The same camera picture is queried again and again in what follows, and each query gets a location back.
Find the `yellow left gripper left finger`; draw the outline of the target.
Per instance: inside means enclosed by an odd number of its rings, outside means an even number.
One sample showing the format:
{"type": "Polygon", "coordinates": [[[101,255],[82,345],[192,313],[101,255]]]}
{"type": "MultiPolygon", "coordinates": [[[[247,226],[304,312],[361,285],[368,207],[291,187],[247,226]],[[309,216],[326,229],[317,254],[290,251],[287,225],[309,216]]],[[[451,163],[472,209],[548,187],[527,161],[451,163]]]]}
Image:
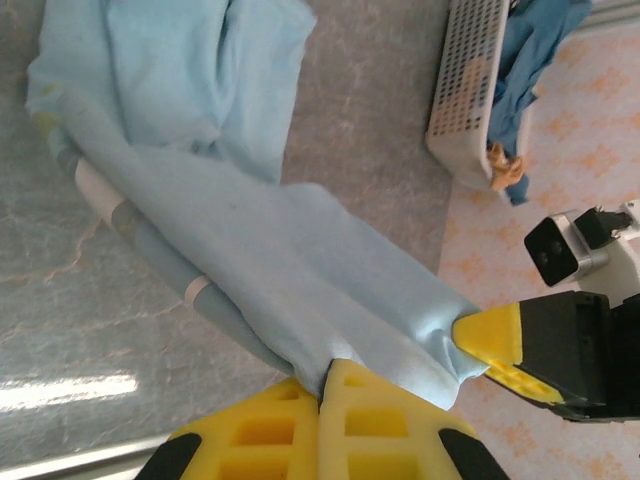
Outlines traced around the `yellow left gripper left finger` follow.
{"type": "Polygon", "coordinates": [[[289,378],[179,428],[141,479],[315,479],[318,400],[289,378]]]}

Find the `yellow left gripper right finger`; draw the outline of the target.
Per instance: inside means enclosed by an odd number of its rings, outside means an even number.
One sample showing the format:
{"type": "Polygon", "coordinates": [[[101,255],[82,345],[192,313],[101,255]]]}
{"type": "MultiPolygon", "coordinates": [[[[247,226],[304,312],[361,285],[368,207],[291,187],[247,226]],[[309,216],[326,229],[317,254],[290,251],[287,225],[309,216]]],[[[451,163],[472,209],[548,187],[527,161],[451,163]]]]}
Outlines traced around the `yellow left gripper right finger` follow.
{"type": "Polygon", "coordinates": [[[506,479],[466,421],[345,359],[331,362],[319,479],[506,479]]]}

